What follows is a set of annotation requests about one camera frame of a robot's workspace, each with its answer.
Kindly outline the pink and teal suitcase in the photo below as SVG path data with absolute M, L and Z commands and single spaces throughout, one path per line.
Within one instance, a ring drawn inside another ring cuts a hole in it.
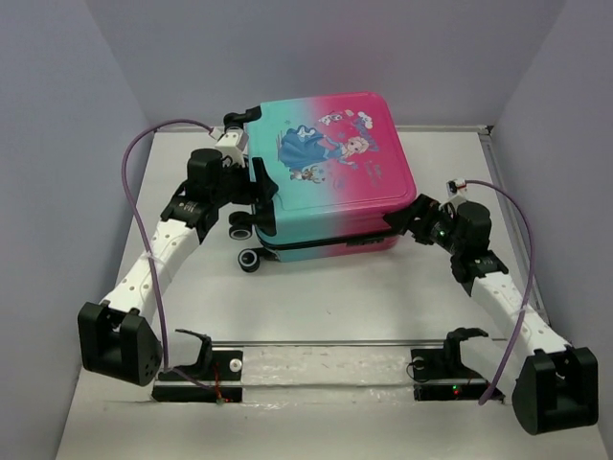
M 265 102 L 226 123 L 249 136 L 246 166 L 262 157 L 279 190 L 271 206 L 229 217 L 229 235 L 260 244 L 238 254 L 298 262 L 387 250 L 398 234 L 383 217 L 411 204 L 417 186 L 385 100 L 355 92 Z

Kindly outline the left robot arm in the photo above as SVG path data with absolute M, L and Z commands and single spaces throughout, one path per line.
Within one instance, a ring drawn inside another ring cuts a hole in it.
M 78 314 L 83 367 L 139 386 L 159 371 L 200 379 L 212 355 L 200 346 L 185 348 L 178 365 L 170 363 L 170 341 L 163 294 L 179 268 L 204 242 L 228 204 L 267 208 L 279 190 L 260 157 L 242 167 L 217 149 L 197 149 L 187 177 L 160 214 L 144 251 L 99 303 L 87 302 Z

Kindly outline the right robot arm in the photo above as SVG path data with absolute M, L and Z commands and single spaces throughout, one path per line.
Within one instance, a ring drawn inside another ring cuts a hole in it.
M 489 247 L 489 209 L 461 195 L 446 203 L 420 195 L 408 207 L 385 216 L 399 235 L 436 244 L 450 255 L 451 272 L 472 301 L 506 335 L 498 348 L 486 333 L 459 329 L 449 334 L 441 364 L 450 375 L 468 370 L 494 392 L 510 399 L 515 418 L 531 435 L 592 426 L 599 419 L 598 360 L 556 333 L 519 292 L 509 270 Z

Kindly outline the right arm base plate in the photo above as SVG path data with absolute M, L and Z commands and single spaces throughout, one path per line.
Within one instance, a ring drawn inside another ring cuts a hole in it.
M 439 345 L 410 351 L 405 372 L 414 383 L 417 402 L 477 401 L 481 397 L 488 382 L 461 361 L 460 344 L 475 337 L 488 334 L 479 328 L 458 328 Z

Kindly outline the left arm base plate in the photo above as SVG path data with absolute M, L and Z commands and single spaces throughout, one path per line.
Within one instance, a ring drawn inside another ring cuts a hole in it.
M 198 354 L 173 349 L 175 357 L 190 359 L 176 364 L 179 373 L 159 373 L 153 381 L 151 397 L 158 403 L 242 403 L 244 352 L 241 348 L 216 346 L 204 333 L 177 329 L 176 338 L 199 341 Z

